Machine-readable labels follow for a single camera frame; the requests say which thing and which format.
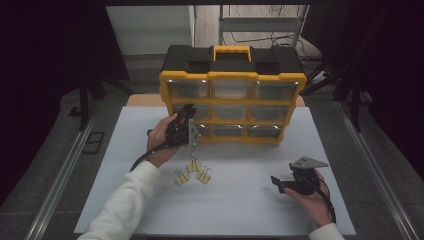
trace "left hand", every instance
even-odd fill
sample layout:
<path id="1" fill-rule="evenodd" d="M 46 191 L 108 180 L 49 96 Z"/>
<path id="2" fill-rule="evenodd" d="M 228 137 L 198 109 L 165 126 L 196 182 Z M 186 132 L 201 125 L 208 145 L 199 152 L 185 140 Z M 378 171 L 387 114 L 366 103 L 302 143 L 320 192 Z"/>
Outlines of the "left hand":
<path id="1" fill-rule="evenodd" d="M 176 117 L 177 114 L 174 113 L 172 116 L 162 119 L 157 124 L 157 126 L 149 133 L 149 139 L 147 143 L 148 150 L 166 141 L 165 132 L 168 128 L 168 124 L 171 123 Z M 174 156 L 178 149 L 179 146 L 159 150 L 147 157 L 146 160 L 151 162 L 155 167 L 159 168 L 160 166 L 162 166 L 162 164 L 169 161 L 169 159 Z"/>

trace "organizer handle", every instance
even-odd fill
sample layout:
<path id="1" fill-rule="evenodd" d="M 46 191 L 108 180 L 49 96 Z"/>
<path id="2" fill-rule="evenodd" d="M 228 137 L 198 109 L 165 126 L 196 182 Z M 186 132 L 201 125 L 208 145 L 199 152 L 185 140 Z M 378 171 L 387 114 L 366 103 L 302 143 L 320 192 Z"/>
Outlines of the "organizer handle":
<path id="1" fill-rule="evenodd" d="M 217 53 L 244 53 L 247 54 L 249 62 L 252 61 L 250 46 L 214 46 L 213 60 L 216 61 Z"/>

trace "yellow organizer box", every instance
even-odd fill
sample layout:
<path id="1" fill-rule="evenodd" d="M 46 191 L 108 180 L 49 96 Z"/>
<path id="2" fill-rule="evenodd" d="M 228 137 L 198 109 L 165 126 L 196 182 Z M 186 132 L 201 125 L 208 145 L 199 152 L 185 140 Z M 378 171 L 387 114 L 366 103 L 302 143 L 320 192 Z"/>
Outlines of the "yellow organizer box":
<path id="1" fill-rule="evenodd" d="M 194 104 L 201 142 L 281 142 L 306 83 L 291 47 L 173 45 L 159 78 L 170 115 Z"/>

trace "hand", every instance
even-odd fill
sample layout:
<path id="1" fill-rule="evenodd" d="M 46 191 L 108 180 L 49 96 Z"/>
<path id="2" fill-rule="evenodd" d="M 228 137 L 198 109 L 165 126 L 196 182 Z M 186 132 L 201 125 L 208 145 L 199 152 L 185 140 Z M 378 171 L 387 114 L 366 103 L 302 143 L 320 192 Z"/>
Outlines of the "hand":
<path id="1" fill-rule="evenodd" d="M 176 117 L 177 114 L 174 113 L 172 116 L 162 119 L 158 125 L 149 133 L 149 140 L 147 143 L 148 150 L 165 142 L 165 132 L 168 128 L 168 124 L 171 123 Z M 179 147 L 170 147 L 159 150 L 147 157 L 146 160 L 151 162 L 155 167 L 159 168 L 162 166 L 162 164 L 171 159 L 171 157 L 174 156 L 178 149 Z"/>
<path id="2" fill-rule="evenodd" d="M 318 172 L 318 170 L 315 169 L 315 172 L 317 173 L 318 178 L 322 180 L 320 181 L 321 191 L 328 196 L 328 189 L 323 183 L 324 178 Z M 309 217 L 312 219 L 312 221 L 318 228 L 332 223 L 330 210 L 328 209 L 324 199 L 317 192 L 314 192 L 309 196 L 303 196 L 287 187 L 284 188 L 284 192 L 287 193 L 287 195 L 289 195 L 293 199 L 299 201 L 300 204 L 303 205 Z"/>

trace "white sleeve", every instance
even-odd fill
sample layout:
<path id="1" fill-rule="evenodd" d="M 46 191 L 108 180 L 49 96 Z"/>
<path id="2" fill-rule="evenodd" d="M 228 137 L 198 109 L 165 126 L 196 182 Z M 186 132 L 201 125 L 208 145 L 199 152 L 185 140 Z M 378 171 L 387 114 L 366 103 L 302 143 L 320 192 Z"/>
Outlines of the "white sleeve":
<path id="1" fill-rule="evenodd" d="M 322 226 L 309 234 L 311 240 L 344 240 L 335 223 Z"/>
<path id="2" fill-rule="evenodd" d="M 129 239 L 140 222 L 159 177 L 159 170 L 148 161 L 124 174 L 118 188 L 78 239 Z"/>

